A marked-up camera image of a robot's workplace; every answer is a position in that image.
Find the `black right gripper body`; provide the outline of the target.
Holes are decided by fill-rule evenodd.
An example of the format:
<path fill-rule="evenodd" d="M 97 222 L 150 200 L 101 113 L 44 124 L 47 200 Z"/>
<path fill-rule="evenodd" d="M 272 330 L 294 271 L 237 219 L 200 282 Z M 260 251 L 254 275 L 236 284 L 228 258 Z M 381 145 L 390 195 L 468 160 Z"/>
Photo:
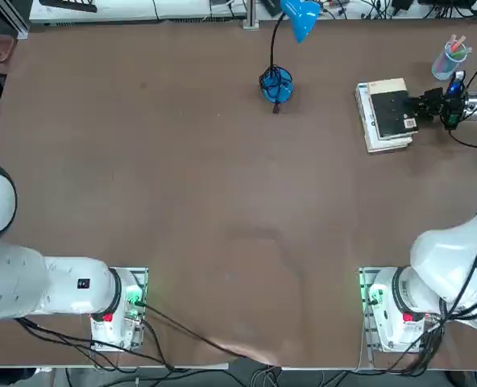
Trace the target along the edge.
<path fill-rule="evenodd" d="M 445 99 L 442 106 L 442 124 L 445 129 L 456 129 L 462 121 L 464 112 L 464 97 L 456 96 Z"/>

